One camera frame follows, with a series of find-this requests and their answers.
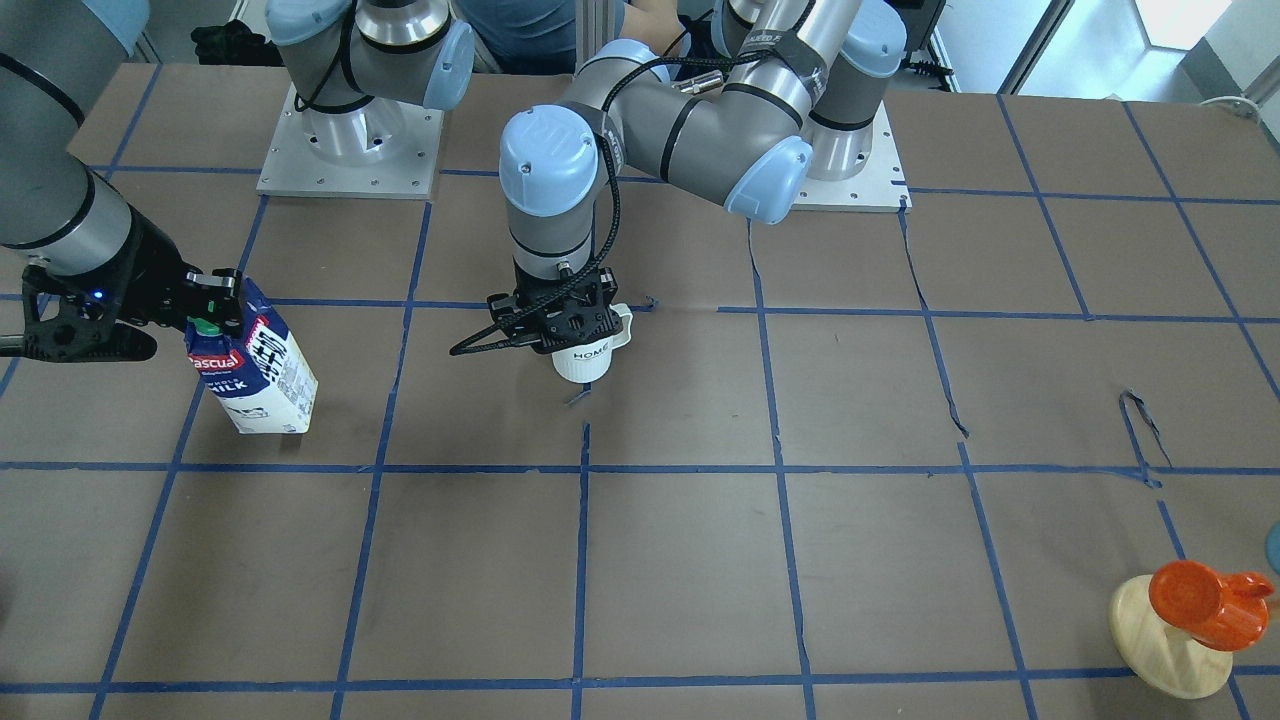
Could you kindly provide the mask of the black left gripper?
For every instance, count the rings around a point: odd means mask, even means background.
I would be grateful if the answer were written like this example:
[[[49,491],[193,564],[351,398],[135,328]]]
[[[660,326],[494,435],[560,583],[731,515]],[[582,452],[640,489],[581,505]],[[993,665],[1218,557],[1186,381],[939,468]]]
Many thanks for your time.
[[[623,329],[621,315],[611,307],[618,291],[612,269],[598,268],[579,281],[571,281],[571,275],[562,270],[559,279],[545,281],[518,268],[513,293],[486,299],[492,320],[509,345],[553,354]]]

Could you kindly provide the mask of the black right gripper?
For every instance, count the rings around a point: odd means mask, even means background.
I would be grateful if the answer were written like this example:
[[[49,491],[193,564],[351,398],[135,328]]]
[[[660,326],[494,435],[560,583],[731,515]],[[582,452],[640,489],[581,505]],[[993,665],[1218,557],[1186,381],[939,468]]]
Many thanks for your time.
[[[125,242],[113,258],[93,270],[60,277],[72,293],[93,295],[116,309],[118,322],[180,329],[193,318],[230,337],[244,331],[243,281],[234,268],[202,273],[189,265],[172,240],[133,208]]]

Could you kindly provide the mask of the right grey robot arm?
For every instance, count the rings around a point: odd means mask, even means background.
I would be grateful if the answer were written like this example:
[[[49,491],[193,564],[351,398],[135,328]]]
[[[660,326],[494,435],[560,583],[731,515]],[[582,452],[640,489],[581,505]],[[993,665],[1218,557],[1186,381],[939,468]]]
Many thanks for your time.
[[[3,4],[3,247],[26,263],[23,341],[55,359],[191,318],[241,331],[247,281],[202,272],[70,150],[150,17],[146,1]],[[269,1],[294,90],[276,132],[323,192],[417,193],[422,131],[463,99],[474,28],[448,1]]]

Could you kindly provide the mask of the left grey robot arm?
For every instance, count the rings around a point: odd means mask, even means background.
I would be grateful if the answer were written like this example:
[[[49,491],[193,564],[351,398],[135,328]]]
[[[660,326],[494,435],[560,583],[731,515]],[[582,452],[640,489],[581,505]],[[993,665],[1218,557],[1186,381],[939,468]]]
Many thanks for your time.
[[[680,88],[671,60],[616,40],[559,100],[509,118],[499,178],[516,287],[488,300],[499,348],[557,354],[621,333],[602,264],[618,217],[593,238],[598,195],[617,199],[626,167],[774,224],[808,190],[850,195],[878,163],[893,165],[876,118],[910,50],[887,1],[721,1],[713,35],[717,56],[687,65],[723,74],[716,96]]]

